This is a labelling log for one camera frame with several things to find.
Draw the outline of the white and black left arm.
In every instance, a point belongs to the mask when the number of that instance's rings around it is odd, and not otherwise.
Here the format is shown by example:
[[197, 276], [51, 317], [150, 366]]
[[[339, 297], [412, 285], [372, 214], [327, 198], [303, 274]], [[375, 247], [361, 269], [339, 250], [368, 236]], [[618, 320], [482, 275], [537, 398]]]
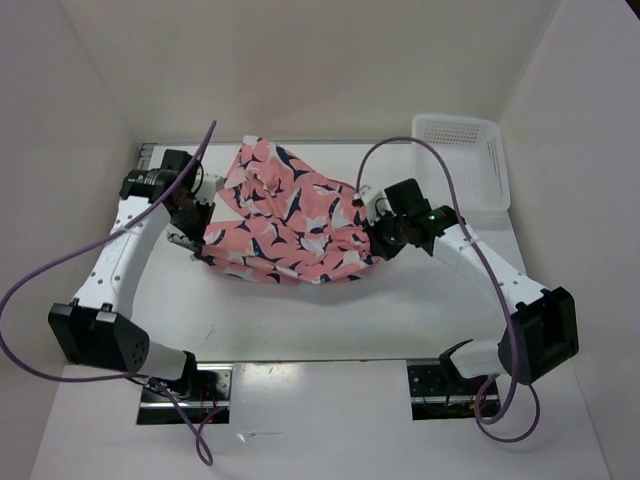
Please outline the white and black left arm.
[[165, 152], [160, 167], [124, 178], [110, 240], [68, 304], [54, 304], [49, 325], [66, 359], [76, 365], [161, 382], [185, 400], [200, 385], [193, 353], [152, 341], [133, 321], [141, 276], [160, 235], [197, 255], [223, 179], [207, 175], [181, 150]]

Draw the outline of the pink shark print shorts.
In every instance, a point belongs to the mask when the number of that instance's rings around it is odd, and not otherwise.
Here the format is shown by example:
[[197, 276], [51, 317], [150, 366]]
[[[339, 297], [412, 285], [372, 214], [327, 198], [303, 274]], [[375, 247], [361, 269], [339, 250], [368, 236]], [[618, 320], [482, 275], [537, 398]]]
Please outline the pink shark print shorts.
[[322, 285], [360, 280], [381, 260], [355, 188], [270, 140], [244, 137], [217, 196], [238, 217], [210, 223], [196, 257], [222, 274]]

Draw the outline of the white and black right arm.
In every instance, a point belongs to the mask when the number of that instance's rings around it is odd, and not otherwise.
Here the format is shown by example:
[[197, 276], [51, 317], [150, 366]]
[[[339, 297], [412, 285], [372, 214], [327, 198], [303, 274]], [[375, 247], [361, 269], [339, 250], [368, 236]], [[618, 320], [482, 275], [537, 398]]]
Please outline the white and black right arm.
[[358, 200], [372, 255], [389, 261], [412, 245], [450, 267], [507, 317], [501, 338], [465, 340], [440, 355], [438, 378], [446, 391], [460, 393], [476, 377], [502, 374], [531, 385], [578, 353], [573, 296], [517, 270], [452, 207], [433, 207], [416, 180], [382, 191], [364, 186]]

